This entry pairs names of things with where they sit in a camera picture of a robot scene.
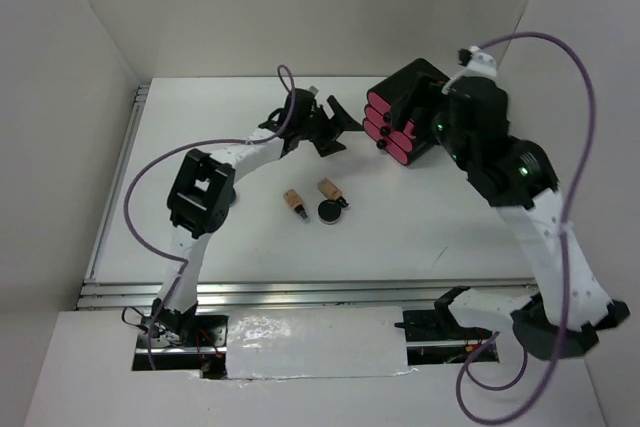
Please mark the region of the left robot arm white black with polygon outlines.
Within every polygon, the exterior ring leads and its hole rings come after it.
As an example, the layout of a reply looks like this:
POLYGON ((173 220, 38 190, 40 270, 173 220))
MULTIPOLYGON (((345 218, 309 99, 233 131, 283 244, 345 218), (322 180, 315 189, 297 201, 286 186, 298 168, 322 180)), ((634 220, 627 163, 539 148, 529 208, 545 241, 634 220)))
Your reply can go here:
POLYGON ((334 96, 327 98, 329 116, 312 90, 295 88, 285 106, 273 111, 247 139, 212 152, 191 148, 186 153, 167 207, 173 227, 169 266, 152 304, 151 322, 171 344, 189 343, 196 333, 197 285, 212 235, 229 213, 234 184, 260 167, 276 162, 303 141, 326 157, 346 149, 338 141, 344 132, 359 132, 334 96))

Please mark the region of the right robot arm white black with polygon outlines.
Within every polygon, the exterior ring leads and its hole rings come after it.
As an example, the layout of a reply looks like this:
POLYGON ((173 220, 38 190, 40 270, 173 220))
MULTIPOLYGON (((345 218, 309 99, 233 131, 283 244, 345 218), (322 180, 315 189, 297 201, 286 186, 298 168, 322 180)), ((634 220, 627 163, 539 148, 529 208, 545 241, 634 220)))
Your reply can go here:
POLYGON ((420 74, 406 108, 417 116, 415 133, 442 146, 510 228, 538 287, 530 297, 453 288, 435 303, 437 331, 451 339, 468 328, 511 332, 539 360, 585 356, 629 308, 599 285, 561 221, 567 198, 545 151, 510 133, 507 93, 489 78, 461 77, 447 87, 420 74))

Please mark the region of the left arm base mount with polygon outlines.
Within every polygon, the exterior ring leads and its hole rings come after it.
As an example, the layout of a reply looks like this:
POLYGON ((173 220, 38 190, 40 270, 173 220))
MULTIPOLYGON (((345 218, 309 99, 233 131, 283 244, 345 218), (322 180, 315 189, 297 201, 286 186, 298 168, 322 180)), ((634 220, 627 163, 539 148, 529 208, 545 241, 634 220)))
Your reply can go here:
POLYGON ((148 335, 150 318, 136 307, 125 307, 121 321, 137 331, 131 369, 147 371, 197 371, 205 379, 227 376, 227 329, 225 315, 196 316, 186 334, 180 335, 156 324, 148 335))

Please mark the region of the navy round powder jar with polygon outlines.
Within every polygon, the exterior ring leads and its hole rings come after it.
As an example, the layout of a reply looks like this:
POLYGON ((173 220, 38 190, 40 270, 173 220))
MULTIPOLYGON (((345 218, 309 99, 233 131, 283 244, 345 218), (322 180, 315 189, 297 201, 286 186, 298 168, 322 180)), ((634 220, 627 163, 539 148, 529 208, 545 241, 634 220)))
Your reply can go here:
POLYGON ((237 196, 237 192, 236 192, 236 190, 233 188, 233 189, 232 189, 232 191, 231 191, 230 198, 229 198, 229 206, 230 206, 230 207, 231 207, 231 206, 233 206, 233 205, 237 202, 237 198, 238 198, 238 196, 237 196))

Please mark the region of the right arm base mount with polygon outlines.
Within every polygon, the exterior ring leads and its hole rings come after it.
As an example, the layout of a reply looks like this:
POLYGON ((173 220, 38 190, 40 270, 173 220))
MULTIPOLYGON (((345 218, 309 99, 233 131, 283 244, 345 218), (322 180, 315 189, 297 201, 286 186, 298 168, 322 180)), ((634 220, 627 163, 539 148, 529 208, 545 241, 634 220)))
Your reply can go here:
POLYGON ((479 328, 443 327, 430 310, 404 310, 394 326, 405 336, 409 366, 462 364, 491 336, 479 328))

